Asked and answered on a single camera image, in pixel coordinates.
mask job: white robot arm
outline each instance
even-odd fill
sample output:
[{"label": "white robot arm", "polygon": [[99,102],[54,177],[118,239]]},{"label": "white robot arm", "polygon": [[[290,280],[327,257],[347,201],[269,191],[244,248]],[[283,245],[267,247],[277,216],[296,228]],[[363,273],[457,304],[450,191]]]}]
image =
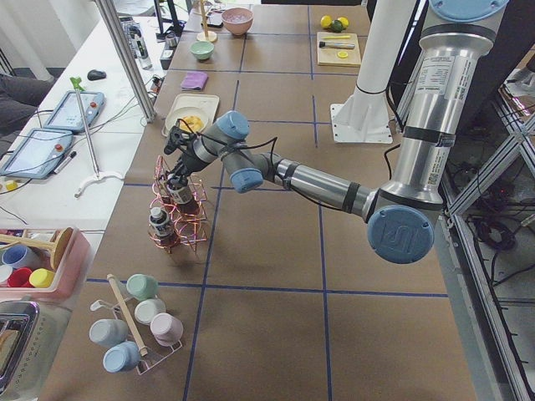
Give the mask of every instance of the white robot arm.
[{"label": "white robot arm", "polygon": [[295,190],[368,223],[375,252],[394,263],[420,260],[432,248],[442,210],[438,185],[477,60],[492,48],[506,0],[430,0],[420,46],[424,52],[400,157],[391,180],[370,189],[247,148],[247,119],[229,111],[203,135],[172,131],[165,152],[185,146],[170,177],[187,177],[221,159],[237,192],[264,180]]}]

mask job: bottle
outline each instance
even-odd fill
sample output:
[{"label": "bottle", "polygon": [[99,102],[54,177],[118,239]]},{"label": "bottle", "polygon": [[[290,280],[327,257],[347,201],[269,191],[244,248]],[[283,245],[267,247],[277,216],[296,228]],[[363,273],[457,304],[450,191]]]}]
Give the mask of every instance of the bottle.
[{"label": "bottle", "polygon": [[167,182],[167,190],[176,203],[176,208],[185,215],[196,216],[199,214],[199,204],[193,197],[190,187],[183,184],[178,178],[171,178]]},{"label": "bottle", "polygon": [[134,44],[135,56],[140,60],[140,66],[143,69],[151,69],[152,62],[150,61],[149,51],[147,50],[145,40],[141,36],[140,29],[136,26],[130,27],[130,37]]},{"label": "bottle", "polygon": [[150,209],[149,222],[162,246],[174,245],[176,241],[175,226],[164,209],[160,207]]}]

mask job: green bowl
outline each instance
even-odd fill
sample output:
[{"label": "green bowl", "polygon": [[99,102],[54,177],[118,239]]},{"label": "green bowl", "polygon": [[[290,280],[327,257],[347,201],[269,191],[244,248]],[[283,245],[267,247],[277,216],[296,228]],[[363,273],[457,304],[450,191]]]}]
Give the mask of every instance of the green bowl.
[{"label": "green bowl", "polygon": [[206,60],[210,58],[212,53],[214,53],[214,48],[212,42],[200,41],[191,45],[190,52],[197,60]]}]

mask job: cutting board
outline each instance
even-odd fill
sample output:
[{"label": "cutting board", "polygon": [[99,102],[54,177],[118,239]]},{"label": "cutting board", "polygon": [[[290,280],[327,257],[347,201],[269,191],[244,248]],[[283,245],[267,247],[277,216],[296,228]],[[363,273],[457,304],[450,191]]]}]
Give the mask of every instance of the cutting board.
[{"label": "cutting board", "polygon": [[[325,37],[349,36],[349,38],[335,38],[324,39]],[[354,49],[345,48],[319,48],[319,42],[336,42],[336,43],[352,43]],[[332,33],[332,32],[318,32],[316,40],[316,50],[318,51],[318,65],[339,65],[342,67],[359,67],[362,63],[360,58],[359,38],[356,33]],[[338,57],[339,51],[348,52],[347,58]]]}]

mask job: red cup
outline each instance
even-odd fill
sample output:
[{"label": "red cup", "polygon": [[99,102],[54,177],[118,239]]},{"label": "red cup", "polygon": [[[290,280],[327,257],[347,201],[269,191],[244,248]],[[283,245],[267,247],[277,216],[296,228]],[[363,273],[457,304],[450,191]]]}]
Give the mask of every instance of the red cup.
[{"label": "red cup", "polygon": [[33,270],[29,267],[21,267],[17,270],[13,270],[11,276],[8,278],[8,287],[29,287],[33,288],[30,284],[30,276]]}]

